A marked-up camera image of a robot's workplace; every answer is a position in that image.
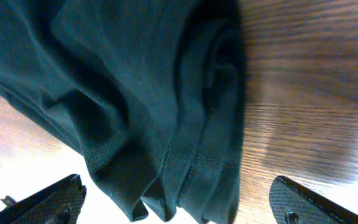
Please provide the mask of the black t-shirt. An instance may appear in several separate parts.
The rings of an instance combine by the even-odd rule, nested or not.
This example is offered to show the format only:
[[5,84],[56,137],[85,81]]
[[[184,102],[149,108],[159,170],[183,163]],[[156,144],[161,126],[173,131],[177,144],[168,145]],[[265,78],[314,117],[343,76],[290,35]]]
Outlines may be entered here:
[[131,221],[234,221],[245,62],[237,1],[0,0],[0,96]]

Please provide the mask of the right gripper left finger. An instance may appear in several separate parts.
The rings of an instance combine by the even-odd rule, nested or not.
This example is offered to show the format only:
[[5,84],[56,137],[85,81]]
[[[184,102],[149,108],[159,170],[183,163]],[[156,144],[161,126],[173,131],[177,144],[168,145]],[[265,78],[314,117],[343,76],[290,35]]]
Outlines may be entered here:
[[80,175],[71,174],[45,189],[16,202],[5,196],[0,212],[4,224],[76,224],[86,198]]

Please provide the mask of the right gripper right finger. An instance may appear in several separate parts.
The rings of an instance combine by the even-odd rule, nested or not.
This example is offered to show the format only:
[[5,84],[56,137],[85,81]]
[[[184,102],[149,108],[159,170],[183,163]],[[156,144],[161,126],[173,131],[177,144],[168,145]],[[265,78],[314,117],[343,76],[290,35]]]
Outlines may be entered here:
[[270,187],[269,204],[279,224],[358,224],[358,215],[285,176]]

